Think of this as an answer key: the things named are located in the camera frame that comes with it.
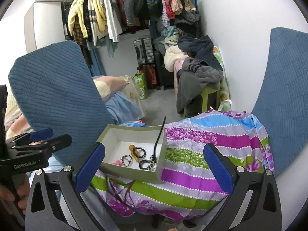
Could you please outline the amber hair claw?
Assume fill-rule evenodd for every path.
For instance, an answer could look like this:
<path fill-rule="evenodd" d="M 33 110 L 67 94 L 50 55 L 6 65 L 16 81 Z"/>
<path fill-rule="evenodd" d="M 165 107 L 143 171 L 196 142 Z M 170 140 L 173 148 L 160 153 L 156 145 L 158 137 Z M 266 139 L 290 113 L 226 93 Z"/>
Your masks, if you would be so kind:
<path fill-rule="evenodd" d="M 138 163 L 139 162 L 139 152 L 137 151 L 137 148 L 131 144 L 129 146 L 129 150 L 131 152 L 131 156 L 134 158 L 134 160 Z"/>

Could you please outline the blue quilted cushion right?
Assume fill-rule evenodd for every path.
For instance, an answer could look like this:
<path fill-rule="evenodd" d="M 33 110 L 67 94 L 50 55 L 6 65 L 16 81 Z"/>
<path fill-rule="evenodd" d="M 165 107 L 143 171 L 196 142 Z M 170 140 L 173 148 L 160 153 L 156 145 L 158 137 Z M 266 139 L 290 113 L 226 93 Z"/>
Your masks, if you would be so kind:
<path fill-rule="evenodd" d="M 252 114 L 266 128 L 278 175 L 307 144 L 307 33 L 271 30 L 266 72 Z"/>

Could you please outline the colourful striped floral cloth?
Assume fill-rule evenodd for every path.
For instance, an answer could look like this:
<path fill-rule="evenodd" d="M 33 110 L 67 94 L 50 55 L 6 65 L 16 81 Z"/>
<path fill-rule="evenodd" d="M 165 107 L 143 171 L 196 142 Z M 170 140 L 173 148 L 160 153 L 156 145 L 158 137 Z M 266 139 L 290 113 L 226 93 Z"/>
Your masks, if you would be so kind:
<path fill-rule="evenodd" d="M 214 144 L 236 166 L 261 173 L 274 169 L 265 127 L 252 114 L 209 110 L 166 125 L 167 152 L 162 183 L 150 184 L 96 172 L 92 185 L 117 214 L 159 214 L 180 222 L 206 214 L 223 200 L 223 192 L 203 157 Z"/>

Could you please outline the green cardboard jewelry box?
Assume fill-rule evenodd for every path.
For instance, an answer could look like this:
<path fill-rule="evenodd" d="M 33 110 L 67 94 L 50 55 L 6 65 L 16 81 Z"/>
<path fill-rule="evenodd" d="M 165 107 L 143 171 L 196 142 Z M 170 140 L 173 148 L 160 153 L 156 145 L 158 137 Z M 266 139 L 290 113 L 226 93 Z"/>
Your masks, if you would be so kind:
<path fill-rule="evenodd" d="M 161 183 L 167 148 L 164 126 L 108 125 L 98 141 L 105 147 L 100 171 L 125 179 Z"/>

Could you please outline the dark navy garment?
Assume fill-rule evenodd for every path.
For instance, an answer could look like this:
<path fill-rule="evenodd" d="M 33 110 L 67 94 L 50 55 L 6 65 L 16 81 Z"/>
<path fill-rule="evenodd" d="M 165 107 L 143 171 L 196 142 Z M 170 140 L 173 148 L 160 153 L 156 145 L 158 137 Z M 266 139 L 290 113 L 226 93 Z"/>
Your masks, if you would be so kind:
<path fill-rule="evenodd" d="M 209 36 L 206 35 L 199 39 L 187 33 L 178 38 L 177 46 L 182 51 L 190 53 L 199 64 L 223 71 L 219 61 L 213 54 L 214 45 Z"/>

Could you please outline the yellow hanging jacket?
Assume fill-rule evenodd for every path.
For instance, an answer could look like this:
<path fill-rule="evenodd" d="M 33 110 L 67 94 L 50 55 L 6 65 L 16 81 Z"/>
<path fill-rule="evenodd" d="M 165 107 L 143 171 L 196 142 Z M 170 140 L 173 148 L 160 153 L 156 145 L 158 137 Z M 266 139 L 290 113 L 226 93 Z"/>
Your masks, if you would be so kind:
<path fill-rule="evenodd" d="M 76 16 L 78 16 L 78 22 L 82 31 L 84 39 L 88 38 L 88 32 L 86 26 L 84 25 L 84 1 L 86 0 L 74 0 L 70 6 L 67 25 L 70 34 L 73 34 L 73 29 L 76 21 Z"/>

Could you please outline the pink pillow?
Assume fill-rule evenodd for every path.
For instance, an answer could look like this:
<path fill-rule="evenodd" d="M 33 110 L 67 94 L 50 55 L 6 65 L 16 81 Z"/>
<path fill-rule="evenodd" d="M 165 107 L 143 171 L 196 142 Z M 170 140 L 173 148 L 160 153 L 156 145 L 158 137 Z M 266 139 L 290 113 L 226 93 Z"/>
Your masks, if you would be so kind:
<path fill-rule="evenodd" d="M 113 76 L 93 77 L 93 81 L 104 102 L 106 102 L 113 93 L 128 85 L 125 79 Z"/>

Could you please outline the red suitcase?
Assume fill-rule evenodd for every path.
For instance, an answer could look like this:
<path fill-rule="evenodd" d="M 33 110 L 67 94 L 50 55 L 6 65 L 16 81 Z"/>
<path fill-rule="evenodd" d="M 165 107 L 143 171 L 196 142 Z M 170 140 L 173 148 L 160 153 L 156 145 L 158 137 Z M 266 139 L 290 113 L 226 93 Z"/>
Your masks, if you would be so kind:
<path fill-rule="evenodd" d="M 147 84 L 147 89 L 153 90 L 157 87 L 156 72 L 152 65 L 140 65 L 139 72 L 144 74 Z"/>

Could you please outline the beige embroidered cloth cover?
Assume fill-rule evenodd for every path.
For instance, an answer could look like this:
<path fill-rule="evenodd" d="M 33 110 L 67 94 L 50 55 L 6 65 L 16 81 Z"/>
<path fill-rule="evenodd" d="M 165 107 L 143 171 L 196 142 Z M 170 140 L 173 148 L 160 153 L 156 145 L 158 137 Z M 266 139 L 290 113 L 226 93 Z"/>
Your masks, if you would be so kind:
<path fill-rule="evenodd" d="M 125 75 L 125 76 L 119 76 L 119 78 L 126 81 L 126 86 L 120 89 L 120 92 L 122 92 L 130 101 L 135 103 L 138 108 L 141 111 L 141 114 L 135 118 L 136 120 L 140 120 L 146 116 L 146 111 L 144 108 L 144 105 L 140 99 L 140 89 L 139 86 L 135 83 L 135 80 L 133 77 Z"/>

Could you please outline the green shopping bag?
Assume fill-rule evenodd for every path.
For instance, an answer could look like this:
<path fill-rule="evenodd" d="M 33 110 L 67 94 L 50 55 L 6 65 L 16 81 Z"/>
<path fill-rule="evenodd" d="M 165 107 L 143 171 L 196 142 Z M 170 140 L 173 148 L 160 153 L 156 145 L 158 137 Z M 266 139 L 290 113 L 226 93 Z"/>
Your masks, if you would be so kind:
<path fill-rule="evenodd" d="M 134 76 L 135 83 L 139 88 L 139 97 L 141 100 L 145 100 L 148 97 L 147 83 L 144 73 L 136 73 Z"/>

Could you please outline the blue quilted cushion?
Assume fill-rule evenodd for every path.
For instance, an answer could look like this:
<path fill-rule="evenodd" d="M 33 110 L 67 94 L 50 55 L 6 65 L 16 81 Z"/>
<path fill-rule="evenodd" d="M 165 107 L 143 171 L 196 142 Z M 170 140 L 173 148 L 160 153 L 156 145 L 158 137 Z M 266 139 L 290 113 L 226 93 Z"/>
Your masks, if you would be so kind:
<path fill-rule="evenodd" d="M 266 72 L 252 114 L 266 128 L 278 175 L 307 144 L 307 33 L 271 30 Z"/>
<path fill-rule="evenodd" d="M 114 123 L 79 45 L 71 40 L 17 58 L 8 80 L 34 131 L 51 128 L 55 137 L 72 137 L 69 147 L 54 154 L 62 165 L 77 162 Z"/>

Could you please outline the blue quilted cushion left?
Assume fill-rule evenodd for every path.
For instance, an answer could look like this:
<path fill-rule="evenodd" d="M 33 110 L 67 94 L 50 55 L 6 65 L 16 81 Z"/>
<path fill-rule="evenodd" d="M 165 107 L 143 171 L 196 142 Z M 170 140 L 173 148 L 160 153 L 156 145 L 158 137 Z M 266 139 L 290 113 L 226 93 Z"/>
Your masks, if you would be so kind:
<path fill-rule="evenodd" d="M 77 162 L 114 123 L 79 45 L 71 40 L 17 58 L 8 80 L 34 131 L 51 128 L 55 137 L 72 137 L 69 147 L 54 154 L 62 165 Z"/>

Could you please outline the cream blanket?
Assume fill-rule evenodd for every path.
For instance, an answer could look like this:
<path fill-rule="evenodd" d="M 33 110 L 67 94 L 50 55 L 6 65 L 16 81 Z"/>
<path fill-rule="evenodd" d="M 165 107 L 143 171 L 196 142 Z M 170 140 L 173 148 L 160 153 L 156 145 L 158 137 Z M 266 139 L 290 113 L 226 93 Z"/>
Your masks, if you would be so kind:
<path fill-rule="evenodd" d="M 164 55 L 163 61 L 167 71 L 173 72 L 174 63 L 179 59 L 186 59 L 187 53 L 182 51 L 178 45 L 170 46 Z"/>

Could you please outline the pink hair accessory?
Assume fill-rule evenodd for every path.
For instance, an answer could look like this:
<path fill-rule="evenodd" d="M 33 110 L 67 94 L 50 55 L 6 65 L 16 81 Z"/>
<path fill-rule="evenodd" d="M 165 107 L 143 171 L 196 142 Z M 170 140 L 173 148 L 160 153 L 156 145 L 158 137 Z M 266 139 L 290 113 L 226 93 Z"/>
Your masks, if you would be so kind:
<path fill-rule="evenodd" d="M 120 159 L 120 160 L 116 160 L 116 161 L 113 163 L 113 165 L 123 166 L 123 162 L 122 162 L 121 159 Z"/>

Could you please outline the grey towel pile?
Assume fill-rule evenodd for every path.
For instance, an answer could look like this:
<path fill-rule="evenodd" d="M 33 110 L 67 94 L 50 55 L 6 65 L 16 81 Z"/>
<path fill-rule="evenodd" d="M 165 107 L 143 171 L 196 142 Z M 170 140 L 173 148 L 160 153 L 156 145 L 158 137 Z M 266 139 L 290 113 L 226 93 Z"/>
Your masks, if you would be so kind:
<path fill-rule="evenodd" d="M 207 86 L 217 89 L 224 78 L 223 71 L 201 65 L 193 57 L 187 57 L 177 72 L 177 113 L 183 114 L 184 108 L 200 95 Z"/>

